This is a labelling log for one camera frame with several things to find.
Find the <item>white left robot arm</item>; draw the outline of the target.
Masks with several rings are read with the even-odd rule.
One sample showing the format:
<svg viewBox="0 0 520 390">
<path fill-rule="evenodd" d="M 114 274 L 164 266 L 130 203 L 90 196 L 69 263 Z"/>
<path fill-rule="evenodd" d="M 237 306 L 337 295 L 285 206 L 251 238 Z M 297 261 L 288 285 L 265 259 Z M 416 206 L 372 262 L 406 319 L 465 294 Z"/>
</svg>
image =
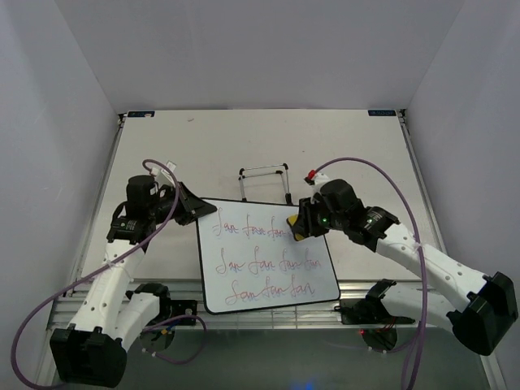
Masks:
<svg viewBox="0 0 520 390">
<path fill-rule="evenodd" d="M 115 209 L 106 236 L 102 272 L 66 328 L 56 328 L 50 349 L 59 378 L 68 384 L 116 387 L 128 350 L 145 333 L 170 344 L 177 324 L 197 320 L 194 307 L 174 301 L 160 283 L 128 286 L 148 249 L 150 236 L 174 220 L 180 226 L 216 212 L 216 206 L 166 177 L 128 180 L 126 200 Z"/>
</svg>

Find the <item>yellow whiteboard eraser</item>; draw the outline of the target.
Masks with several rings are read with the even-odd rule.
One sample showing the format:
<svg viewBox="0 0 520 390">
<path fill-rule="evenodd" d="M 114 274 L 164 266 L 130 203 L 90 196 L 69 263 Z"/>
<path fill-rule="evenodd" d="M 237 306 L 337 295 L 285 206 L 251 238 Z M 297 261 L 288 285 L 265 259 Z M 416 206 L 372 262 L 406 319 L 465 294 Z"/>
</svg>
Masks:
<svg viewBox="0 0 520 390">
<path fill-rule="evenodd" d="M 292 237 L 295 241 L 303 241 L 306 238 L 305 229 L 300 221 L 298 214 L 290 215 L 286 218 Z"/>
</svg>

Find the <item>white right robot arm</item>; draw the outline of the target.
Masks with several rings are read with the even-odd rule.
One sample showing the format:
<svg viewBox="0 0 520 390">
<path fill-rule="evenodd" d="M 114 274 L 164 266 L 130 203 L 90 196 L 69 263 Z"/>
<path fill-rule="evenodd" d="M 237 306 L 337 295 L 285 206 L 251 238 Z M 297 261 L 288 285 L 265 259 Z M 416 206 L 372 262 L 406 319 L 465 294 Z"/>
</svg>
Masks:
<svg viewBox="0 0 520 390">
<path fill-rule="evenodd" d="M 362 304 L 369 317 L 416 318 L 451 332 L 470 351 L 490 355 L 518 320 L 514 282 L 504 273 L 486 275 L 421 244 L 399 219 L 378 206 L 364 206 L 353 187 L 321 173 L 305 178 L 310 197 L 287 219 L 295 241 L 342 232 L 354 244 L 393 260 L 432 286 L 434 293 L 400 288 L 382 279 Z"/>
</svg>

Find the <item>white whiteboard black frame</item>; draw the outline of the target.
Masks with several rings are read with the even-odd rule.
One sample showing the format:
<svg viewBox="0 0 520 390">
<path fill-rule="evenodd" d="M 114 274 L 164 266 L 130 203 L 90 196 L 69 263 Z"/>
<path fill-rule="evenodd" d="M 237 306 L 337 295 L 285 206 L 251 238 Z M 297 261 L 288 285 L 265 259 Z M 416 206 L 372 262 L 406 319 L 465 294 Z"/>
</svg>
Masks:
<svg viewBox="0 0 520 390">
<path fill-rule="evenodd" d="M 295 206 L 212 199 L 196 222 L 203 301 L 213 315 L 336 301 L 325 237 L 293 238 Z"/>
</svg>

